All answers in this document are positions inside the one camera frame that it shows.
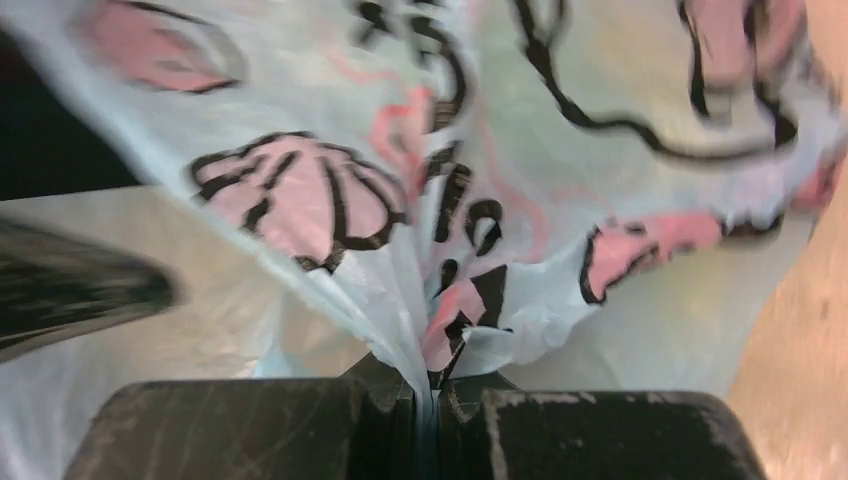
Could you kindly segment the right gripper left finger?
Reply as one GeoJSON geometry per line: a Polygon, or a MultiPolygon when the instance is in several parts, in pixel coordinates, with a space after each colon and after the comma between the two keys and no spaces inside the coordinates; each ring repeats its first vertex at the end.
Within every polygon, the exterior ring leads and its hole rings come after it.
{"type": "Polygon", "coordinates": [[[367,355],[337,378],[186,380],[118,390],[68,479],[410,479],[415,401],[367,355]]]}

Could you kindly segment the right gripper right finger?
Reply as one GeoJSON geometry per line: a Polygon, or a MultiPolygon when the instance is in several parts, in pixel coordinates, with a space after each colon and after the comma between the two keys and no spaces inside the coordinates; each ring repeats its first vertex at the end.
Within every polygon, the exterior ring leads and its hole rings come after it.
{"type": "Polygon", "coordinates": [[[525,391],[499,374],[438,397],[443,479],[764,479],[739,419],[690,391],[525,391]]]}

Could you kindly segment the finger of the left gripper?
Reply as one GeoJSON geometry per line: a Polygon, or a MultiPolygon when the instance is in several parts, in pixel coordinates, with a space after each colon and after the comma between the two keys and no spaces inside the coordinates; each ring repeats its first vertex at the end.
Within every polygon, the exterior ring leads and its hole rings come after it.
{"type": "Polygon", "coordinates": [[[1,360],[157,315],[177,287],[128,252],[1,218],[1,360]]]}

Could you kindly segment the light blue plastic bag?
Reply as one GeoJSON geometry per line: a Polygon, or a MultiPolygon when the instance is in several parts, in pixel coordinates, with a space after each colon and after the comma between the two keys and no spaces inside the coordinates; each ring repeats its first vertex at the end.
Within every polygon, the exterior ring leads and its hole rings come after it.
{"type": "Polygon", "coordinates": [[[58,479],[152,380],[335,376],[423,406],[525,388],[723,395],[832,196],[847,123],[802,1],[5,1],[3,30],[139,190],[5,203],[37,245],[148,253],[172,306],[17,258],[1,475],[58,479]]]}

